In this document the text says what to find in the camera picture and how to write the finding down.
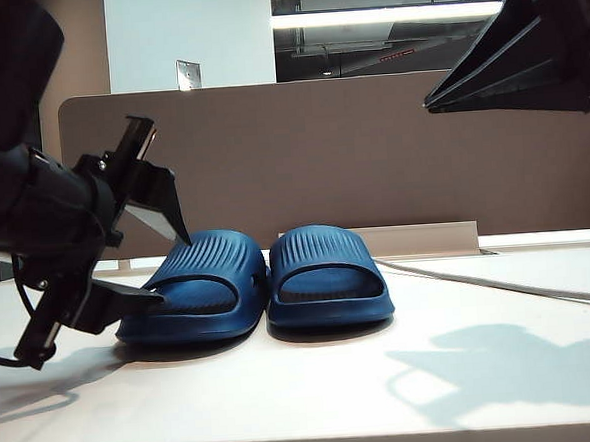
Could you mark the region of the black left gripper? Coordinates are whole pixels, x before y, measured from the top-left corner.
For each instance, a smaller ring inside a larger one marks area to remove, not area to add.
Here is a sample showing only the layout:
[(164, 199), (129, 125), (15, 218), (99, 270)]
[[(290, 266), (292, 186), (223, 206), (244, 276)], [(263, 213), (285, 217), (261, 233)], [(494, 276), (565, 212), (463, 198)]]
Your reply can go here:
[(6, 212), (15, 286), (29, 322), (15, 347), (18, 366), (40, 369), (62, 326), (100, 334), (164, 298), (144, 288), (93, 279), (103, 250), (121, 244), (125, 208), (170, 241), (191, 245), (171, 170), (143, 161), (152, 120), (131, 117), (117, 150), (83, 155), (68, 169), (29, 147), (5, 153), (17, 194)]

